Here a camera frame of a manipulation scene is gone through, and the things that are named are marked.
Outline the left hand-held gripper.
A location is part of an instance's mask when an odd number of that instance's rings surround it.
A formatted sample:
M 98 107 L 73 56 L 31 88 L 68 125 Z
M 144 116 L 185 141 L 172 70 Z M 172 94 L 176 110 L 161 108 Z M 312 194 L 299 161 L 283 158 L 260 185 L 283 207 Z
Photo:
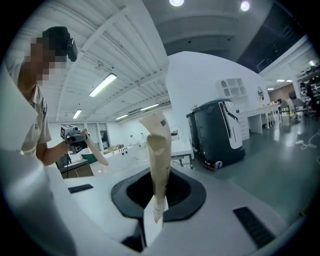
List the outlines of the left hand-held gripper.
M 87 135 L 82 133 L 77 126 L 62 124 L 60 126 L 60 136 L 70 147 L 72 154 L 77 154 L 83 149 L 88 148 L 86 143 Z

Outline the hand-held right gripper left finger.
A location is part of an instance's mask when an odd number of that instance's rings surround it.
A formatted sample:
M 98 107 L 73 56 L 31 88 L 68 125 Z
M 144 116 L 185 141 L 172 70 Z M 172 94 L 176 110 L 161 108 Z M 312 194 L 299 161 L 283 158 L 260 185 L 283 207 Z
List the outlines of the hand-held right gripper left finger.
M 54 203 L 73 242 L 77 256 L 139 256 L 123 244 L 138 230 L 138 220 L 124 217 L 111 199 L 111 189 L 121 173 L 62 178 L 47 168 Z

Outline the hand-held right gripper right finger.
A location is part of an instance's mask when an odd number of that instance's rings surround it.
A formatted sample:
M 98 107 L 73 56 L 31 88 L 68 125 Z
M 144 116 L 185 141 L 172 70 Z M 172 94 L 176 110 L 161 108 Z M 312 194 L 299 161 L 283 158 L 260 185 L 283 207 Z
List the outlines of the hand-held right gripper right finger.
M 153 243 L 144 251 L 148 256 L 242 256 L 257 247 L 239 222 L 234 209 L 248 207 L 275 235 L 287 223 L 268 204 L 231 180 L 219 179 L 200 171 L 176 166 L 175 169 L 202 183 L 206 200 L 189 219 L 166 222 Z

